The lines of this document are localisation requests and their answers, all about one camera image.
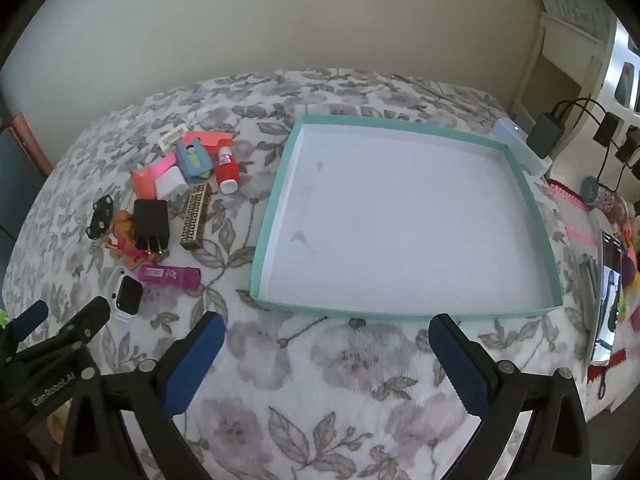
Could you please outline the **black toy car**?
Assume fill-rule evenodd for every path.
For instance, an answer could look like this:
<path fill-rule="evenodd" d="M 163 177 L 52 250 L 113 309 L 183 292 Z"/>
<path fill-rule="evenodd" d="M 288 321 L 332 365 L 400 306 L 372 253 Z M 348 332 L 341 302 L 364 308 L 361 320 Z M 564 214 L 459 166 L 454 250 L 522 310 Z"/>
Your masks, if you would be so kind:
<path fill-rule="evenodd" d="M 92 205 L 92 216 L 86 229 L 90 240 L 102 237 L 110 227 L 114 214 L 114 200 L 110 194 L 100 197 Z"/>

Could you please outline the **white smartwatch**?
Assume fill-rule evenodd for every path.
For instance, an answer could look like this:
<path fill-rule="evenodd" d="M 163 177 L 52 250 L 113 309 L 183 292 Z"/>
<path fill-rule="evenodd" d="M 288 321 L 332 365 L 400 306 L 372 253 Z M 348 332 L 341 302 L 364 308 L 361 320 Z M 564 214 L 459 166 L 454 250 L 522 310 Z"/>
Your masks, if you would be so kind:
<path fill-rule="evenodd" d="M 143 286 L 124 266 L 114 270 L 108 280 L 106 299 L 116 320 L 129 323 L 140 309 Z"/>

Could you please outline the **red glue bottle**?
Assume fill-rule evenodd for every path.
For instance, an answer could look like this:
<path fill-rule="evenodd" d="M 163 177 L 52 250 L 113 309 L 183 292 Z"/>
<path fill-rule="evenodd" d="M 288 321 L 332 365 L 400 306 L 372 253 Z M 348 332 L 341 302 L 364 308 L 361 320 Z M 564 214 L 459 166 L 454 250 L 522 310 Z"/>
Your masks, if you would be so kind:
<path fill-rule="evenodd" d="M 219 191 L 224 195 L 235 193 L 240 186 L 239 166 L 228 146 L 218 150 L 215 177 Z"/>

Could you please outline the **teal shallow cardboard tray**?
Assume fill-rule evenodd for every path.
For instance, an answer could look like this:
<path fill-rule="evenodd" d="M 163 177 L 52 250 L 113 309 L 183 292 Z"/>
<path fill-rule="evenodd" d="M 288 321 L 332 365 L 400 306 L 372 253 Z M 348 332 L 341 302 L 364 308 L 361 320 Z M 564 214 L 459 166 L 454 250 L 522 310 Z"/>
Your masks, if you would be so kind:
<path fill-rule="evenodd" d="M 303 116 L 250 271 L 268 309 L 349 318 L 540 315 L 563 289 L 506 144 L 450 128 Z"/>

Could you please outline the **smartphone on stand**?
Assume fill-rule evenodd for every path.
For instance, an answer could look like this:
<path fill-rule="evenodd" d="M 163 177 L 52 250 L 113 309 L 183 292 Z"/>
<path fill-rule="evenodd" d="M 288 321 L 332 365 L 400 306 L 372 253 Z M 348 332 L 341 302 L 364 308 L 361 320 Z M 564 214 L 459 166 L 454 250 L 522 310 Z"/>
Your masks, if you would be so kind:
<path fill-rule="evenodd" d="M 600 232 L 597 312 L 591 333 L 590 366 L 608 366 L 610 362 L 622 290 L 622 245 L 612 234 Z"/>

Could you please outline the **colourful small toys pile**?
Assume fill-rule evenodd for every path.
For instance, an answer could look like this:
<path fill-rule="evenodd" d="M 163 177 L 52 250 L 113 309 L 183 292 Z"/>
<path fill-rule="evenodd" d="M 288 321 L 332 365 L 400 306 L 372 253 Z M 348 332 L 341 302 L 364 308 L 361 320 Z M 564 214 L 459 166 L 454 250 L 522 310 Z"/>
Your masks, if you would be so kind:
<path fill-rule="evenodd" d="M 623 256 L 623 288 L 626 298 L 626 320 L 639 333 L 639 216 L 634 205 L 626 202 L 627 221 L 623 227 L 627 246 Z"/>

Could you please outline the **white rectangular clip part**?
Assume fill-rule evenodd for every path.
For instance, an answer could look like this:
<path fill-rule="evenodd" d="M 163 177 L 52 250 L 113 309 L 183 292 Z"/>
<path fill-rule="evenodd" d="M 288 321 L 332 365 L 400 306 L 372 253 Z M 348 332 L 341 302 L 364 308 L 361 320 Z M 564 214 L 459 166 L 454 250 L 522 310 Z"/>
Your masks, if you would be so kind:
<path fill-rule="evenodd" d="M 175 146 L 182 142 L 184 136 L 189 131 L 185 125 L 180 125 L 163 133 L 157 140 L 157 145 L 163 153 L 172 151 Z"/>

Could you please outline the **glitter candy tube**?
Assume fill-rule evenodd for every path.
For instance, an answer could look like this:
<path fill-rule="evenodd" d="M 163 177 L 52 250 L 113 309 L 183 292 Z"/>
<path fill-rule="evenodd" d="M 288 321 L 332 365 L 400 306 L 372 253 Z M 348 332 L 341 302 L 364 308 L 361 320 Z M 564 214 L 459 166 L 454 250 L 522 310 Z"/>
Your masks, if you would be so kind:
<path fill-rule="evenodd" d="M 582 201 L 592 208 L 603 212 L 625 211 L 625 203 L 620 196 L 601 184 L 596 177 L 585 177 L 580 185 L 579 194 Z"/>

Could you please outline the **black power adapter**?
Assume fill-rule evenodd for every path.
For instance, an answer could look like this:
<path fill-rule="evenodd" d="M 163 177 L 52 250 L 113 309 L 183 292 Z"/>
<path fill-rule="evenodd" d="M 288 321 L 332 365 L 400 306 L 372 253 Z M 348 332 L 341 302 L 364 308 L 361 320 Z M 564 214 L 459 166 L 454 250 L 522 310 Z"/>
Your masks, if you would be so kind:
<path fill-rule="evenodd" d="M 564 134 L 564 124 L 551 113 L 541 114 L 528 134 L 526 145 L 540 158 L 547 158 Z"/>

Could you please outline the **grey phone stand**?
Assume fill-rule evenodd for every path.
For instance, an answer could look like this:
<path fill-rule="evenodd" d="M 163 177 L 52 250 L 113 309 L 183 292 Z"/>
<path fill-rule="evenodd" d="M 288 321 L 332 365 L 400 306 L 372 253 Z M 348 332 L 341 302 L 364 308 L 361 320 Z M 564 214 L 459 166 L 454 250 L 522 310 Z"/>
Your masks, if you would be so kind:
<path fill-rule="evenodd" d="M 596 260 L 588 254 L 582 254 L 578 260 L 580 293 L 582 294 L 582 314 L 587 330 L 593 330 L 594 317 L 597 314 L 597 277 Z"/>

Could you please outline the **black wall charger plug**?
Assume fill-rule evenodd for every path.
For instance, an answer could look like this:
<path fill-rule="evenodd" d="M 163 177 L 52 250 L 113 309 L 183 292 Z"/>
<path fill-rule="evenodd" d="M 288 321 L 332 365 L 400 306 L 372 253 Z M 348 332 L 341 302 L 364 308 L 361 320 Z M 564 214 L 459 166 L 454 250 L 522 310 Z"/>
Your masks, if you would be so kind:
<path fill-rule="evenodd" d="M 136 200 L 132 221 L 138 249 L 161 254 L 168 248 L 170 229 L 166 200 Z"/>

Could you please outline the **coral toy gun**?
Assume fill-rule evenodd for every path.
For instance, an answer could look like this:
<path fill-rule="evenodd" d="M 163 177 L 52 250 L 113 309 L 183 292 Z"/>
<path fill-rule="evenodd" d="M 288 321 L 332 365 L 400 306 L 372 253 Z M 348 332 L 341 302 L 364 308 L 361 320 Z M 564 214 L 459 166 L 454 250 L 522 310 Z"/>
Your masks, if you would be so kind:
<path fill-rule="evenodd" d="M 187 131 L 182 138 L 183 145 L 192 145 L 195 141 L 210 155 L 215 156 L 221 148 L 231 148 L 234 135 L 222 131 Z"/>

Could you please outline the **white charger block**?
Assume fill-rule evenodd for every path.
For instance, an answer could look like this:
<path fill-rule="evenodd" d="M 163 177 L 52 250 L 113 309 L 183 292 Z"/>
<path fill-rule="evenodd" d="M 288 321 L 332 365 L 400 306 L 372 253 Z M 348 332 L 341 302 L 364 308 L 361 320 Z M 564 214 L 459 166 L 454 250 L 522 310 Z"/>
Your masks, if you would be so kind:
<path fill-rule="evenodd" d="M 189 189 L 186 179 L 177 166 L 170 167 L 156 178 L 154 186 L 159 200 L 174 200 Z"/>

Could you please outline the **white power strip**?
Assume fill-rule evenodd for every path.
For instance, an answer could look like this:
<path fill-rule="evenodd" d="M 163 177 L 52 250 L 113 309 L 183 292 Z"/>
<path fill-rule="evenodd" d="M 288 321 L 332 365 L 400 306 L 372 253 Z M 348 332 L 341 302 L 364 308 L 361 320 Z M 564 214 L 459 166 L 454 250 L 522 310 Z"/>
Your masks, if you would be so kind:
<path fill-rule="evenodd" d="M 527 133 L 509 117 L 499 118 L 490 135 L 506 144 L 518 162 L 534 177 L 542 178 L 552 165 L 550 156 L 540 158 L 527 144 Z"/>

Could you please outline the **blue toy gun green slider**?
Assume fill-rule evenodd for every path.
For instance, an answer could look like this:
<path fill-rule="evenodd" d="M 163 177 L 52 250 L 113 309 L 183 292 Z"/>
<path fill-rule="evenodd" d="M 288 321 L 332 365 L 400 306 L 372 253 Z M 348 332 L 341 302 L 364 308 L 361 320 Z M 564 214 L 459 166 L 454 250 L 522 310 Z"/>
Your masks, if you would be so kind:
<path fill-rule="evenodd" d="M 198 183 L 209 179 L 214 171 L 213 161 L 198 138 L 175 148 L 178 167 L 188 183 Z"/>

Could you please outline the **pink white crochet mat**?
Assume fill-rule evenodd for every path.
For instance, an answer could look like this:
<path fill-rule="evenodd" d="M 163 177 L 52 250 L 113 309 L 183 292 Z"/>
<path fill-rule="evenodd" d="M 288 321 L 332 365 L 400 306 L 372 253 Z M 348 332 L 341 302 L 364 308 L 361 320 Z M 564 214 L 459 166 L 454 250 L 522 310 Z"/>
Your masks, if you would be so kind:
<path fill-rule="evenodd" d="M 551 195 L 558 205 L 565 233 L 577 263 L 584 255 L 598 256 L 597 241 L 600 234 L 602 212 L 595 209 L 596 220 L 591 220 L 591 208 L 579 195 L 562 183 L 548 179 Z M 614 412 L 639 385 L 639 273 L 624 288 L 622 312 L 614 341 L 614 352 L 606 370 L 588 368 L 587 413 L 591 418 L 602 411 Z"/>

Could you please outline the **brown pink puppy toy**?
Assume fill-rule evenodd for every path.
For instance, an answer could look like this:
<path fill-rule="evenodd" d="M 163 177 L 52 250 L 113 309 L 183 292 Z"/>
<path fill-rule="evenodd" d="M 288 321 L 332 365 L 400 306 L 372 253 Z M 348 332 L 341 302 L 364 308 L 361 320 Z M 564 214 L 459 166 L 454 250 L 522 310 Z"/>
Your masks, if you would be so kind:
<path fill-rule="evenodd" d="M 154 252 L 137 248 L 134 238 L 134 219 L 126 210 L 116 212 L 105 247 L 122 258 L 122 264 L 128 269 L 134 269 L 140 263 L 156 263 L 158 258 Z"/>

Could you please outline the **pink plastic band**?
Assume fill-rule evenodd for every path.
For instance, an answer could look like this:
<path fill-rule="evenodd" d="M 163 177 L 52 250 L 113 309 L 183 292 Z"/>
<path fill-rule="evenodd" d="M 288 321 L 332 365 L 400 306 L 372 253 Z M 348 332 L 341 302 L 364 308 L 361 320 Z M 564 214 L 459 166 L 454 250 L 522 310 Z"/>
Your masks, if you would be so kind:
<path fill-rule="evenodd" d="M 159 179 L 166 171 L 168 171 L 171 167 L 177 165 L 177 156 L 174 152 L 168 153 L 167 155 L 161 157 L 156 162 L 152 162 L 150 165 L 150 175 L 154 181 Z"/>

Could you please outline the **magenta lighter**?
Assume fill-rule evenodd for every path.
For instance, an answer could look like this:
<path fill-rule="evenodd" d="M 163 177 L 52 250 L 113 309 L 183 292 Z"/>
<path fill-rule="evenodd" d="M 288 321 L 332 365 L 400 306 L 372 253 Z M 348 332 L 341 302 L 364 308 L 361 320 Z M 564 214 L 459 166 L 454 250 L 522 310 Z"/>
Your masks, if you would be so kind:
<path fill-rule="evenodd" d="M 138 280 L 153 285 L 177 286 L 195 290 L 201 285 L 201 271 L 192 266 L 164 266 L 145 263 L 138 270 Z"/>

